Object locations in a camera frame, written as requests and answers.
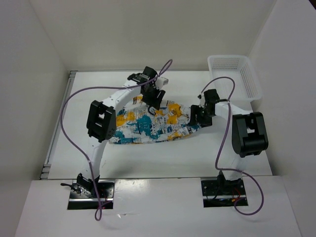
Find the printed white shorts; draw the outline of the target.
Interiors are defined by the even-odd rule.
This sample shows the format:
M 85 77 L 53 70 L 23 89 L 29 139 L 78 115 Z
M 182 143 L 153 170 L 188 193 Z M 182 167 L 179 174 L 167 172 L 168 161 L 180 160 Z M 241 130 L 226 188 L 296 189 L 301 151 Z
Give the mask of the printed white shorts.
M 117 129 L 110 144 L 151 144 L 184 139 L 201 129 L 190 126 L 191 108 L 171 100 L 163 100 L 160 109 L 134 97 L 116 116 Z

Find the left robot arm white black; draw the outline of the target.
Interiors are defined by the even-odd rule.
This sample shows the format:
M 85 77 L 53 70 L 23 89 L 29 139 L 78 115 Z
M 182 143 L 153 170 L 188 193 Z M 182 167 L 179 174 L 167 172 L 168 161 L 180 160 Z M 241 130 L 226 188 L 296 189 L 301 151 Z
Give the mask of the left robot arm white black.
M 158 110 L 165 94 L 162 87 L 167 84 L 168 79 L 159 77 L 154 69 L 146 67 L 141 73 L 131 74 L 122 89 L 90 104 L 86 124 L 89 140 L 85 152 L 89 160 L 77 176 L 77 186 L 87 197 L 95 197 L 98 193 L 101 159 L 107 142 L 116 132 L 118 112 L 138 95 L 142 95 L 147 105 Z

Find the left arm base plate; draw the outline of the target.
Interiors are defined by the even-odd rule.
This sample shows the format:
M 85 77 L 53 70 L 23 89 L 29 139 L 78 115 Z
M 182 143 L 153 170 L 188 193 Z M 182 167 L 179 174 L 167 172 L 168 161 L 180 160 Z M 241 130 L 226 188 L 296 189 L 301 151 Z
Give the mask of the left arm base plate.
M 114 180 L 100 180 L 98 191 L 102 209 L 113 209 L 114 204 Z M 96 210 L 98 208 L 98 200 L 96 194 L 87 195 L 80 190 L 75 180 L 72 181 L 72 187 L 69 195 L 68 210 Z

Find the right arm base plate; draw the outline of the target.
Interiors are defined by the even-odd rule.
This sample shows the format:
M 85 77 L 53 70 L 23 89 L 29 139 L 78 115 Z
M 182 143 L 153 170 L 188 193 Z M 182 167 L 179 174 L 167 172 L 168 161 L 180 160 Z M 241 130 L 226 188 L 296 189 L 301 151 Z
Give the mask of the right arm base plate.
M 242 179 L 225 181 L 223 184 L 215 178 L 202 179 L 201 191 L 204 208 L 233 207 L 236 201 L 237 206 L 248 206 Z

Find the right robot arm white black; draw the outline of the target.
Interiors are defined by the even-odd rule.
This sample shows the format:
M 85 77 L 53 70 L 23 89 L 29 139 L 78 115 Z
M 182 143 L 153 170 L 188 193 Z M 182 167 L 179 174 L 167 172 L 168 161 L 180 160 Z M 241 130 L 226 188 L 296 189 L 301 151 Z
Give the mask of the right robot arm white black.
M 209 127 L 212 125 L 213 117 L 221 117 L 227 121 L 224 137 L 231 136 L 235 157 L 231 164 L 223 168 L 218 166 L 217 157 L 215 168 L 224 175 L 216 183 L 217 190 L 222 194 L 228 194 L 234 188 L 233 182 L 242 177 L 245 157 L 258 156 L 268 148 L 264 117 L 261 112 L 247 111 L 233 105 L 227 99 L 220 99 L 216 89 L 209 89 L 198 98 L 199 105 L 191 106 L 189 126 Z

